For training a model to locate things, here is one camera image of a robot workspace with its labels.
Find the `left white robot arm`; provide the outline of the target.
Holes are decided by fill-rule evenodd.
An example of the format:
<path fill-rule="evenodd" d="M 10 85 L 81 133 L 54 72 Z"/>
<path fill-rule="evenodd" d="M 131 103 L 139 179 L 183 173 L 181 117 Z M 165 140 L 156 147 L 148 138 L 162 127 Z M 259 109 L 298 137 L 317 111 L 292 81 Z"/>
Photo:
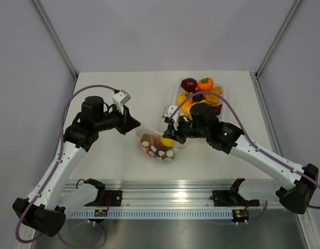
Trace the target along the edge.
<path fill-rule="evenodd" d="M 24 224 L 49 237 L 63 227 L 66 217 L 84 205 L 101 206 L 107 201 L 105 184 L 88 179 L 78 189 L 61 198 L 60 194 L 74 168 L 99 138 L 99 133 L 111 129 L 125 135 L 141 124 L 126 107 L 130 95 L 119 91 L 112 97 L 113 107 L 104 110 L 100 96 L 89 96 L 81 111 L 63 135 L 57 157 L 52 161 L 37 186 L 25 198 L 16 198 L 12 208 Z"/>

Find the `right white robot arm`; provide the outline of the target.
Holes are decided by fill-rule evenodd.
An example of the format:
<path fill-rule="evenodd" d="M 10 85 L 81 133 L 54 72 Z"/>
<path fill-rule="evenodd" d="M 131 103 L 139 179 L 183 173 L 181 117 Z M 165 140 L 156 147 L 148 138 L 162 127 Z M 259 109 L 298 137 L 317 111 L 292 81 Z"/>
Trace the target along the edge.
<path fill-rule="evenodd" d="M 232 204 L 242 205 L 254 199 L 278 201 L 293 213 L 306 212 L 316 190 L 318 167 L 310 163 L 302 166 L 260 146 L 241 128 L 219 121 L 205 103 L 192 106 L 191 119 L 181 117 L 175 105 L 167 105 L 162 117 L 168 124 L 164 138 L 180 144 L 185 144 L 187 139 L 205 139 L 213 149 L 250 163 L 274 180 L 258 187 L 245 179 L 237 180 L 229 192 Z"/>

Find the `white plastic food tray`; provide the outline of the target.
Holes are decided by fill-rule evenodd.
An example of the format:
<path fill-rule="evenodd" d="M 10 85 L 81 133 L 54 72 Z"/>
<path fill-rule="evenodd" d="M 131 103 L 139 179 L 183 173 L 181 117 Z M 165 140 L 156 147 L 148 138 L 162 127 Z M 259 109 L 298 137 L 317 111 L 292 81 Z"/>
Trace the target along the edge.
<path fill-rule="evenodd" d="M 181 79 L 181 80 L 178 82 L 178 84 L 175 86 L 175 88 L 174 88 L 174 90 L 173 90 L 173 93 L 172 93 L 171 102 L 168 103 L 168 105 L 176 105 L 176 106 L 178 106 L 177 97 L 180 96 L 182 93 L 186 92 L 185 90 L 183 90 L 183 89 L 180 87 L 180 83 L 181 83 L 181 81 L 182 81 L 183 79 Z M 225 93 L 226 93 L 225 88 L 224 88 L 224 85 L 221 84 L 221 83 L 219 83 L 219 82 L 214 81 L 214 87 L 218 87 L 218 86 L 220 86 L 220 87 L 221 87 L 221 90 L 222 90 L 222 94 L 221 94 L 220 96 L 224 96 Z M 205 100 L 203 100 L 203 101 L 201 101 L 201 102 L 194 102 L 194 101 L 193 101 L 192 106 L 193 106 L 193 105 L 196 105 L 196 104 L 199 104 L 199 103 L 206 103 L 206 101 L 205 101 Z M 222 104 L 222 105 L 224 104 L 224 102 L 223 102 L 223 100 L 222 100 L 221 98 L 220 98 L 219 104 Z M 180 116 L 184 116 L 185 118 L 188 118 L 188 119 L 191 118 L 191 115 L 190 115 L 190 116 L 186 116 L 186 115 L 184 115 L 180 110 L 179 110 L 179 115 L 180 115 Z"/>

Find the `yellow lemon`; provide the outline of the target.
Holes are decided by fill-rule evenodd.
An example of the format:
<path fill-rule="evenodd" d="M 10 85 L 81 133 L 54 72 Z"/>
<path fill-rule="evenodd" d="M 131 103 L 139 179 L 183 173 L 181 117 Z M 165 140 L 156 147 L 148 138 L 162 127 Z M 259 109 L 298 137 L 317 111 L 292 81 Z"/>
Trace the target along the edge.
<path fill-rule="evenodd" d="M 167 139 L 167 138 L 164 138 L 164 137 L 160 137 L 160 142 L 163 146 L 165 147 L 173 147 L 174 144 L 175 144 L 175 141 L 172 140 L 172 139 Z"/>

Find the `clear zip top bag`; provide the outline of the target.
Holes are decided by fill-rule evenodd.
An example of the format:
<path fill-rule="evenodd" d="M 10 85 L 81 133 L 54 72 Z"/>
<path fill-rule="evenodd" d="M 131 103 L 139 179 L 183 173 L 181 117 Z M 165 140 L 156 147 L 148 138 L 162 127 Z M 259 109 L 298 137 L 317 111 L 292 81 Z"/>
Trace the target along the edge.
<path fill-rule="evenodd" d="M 163 163 L 177 159 L 177 155 L 191 146 L 190 142 L 180 144 L 171 139 L 163 138 L 162 132 L 146 125 L 140 125 L 135 131 L 136 144 L 147 157 Z"/>

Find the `purple grape bunch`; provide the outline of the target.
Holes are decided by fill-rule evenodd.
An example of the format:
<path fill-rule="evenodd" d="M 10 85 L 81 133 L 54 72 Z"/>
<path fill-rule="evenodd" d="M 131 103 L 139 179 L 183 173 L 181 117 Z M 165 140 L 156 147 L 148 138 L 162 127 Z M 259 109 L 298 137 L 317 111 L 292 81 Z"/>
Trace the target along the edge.
<path fill-rule="evenodd" d="M 172 147 L 156 148 L 154 146 L 151 146 L 148 154 L 157 160 L 170 162 L 175 158 L 176 151 Z"/>

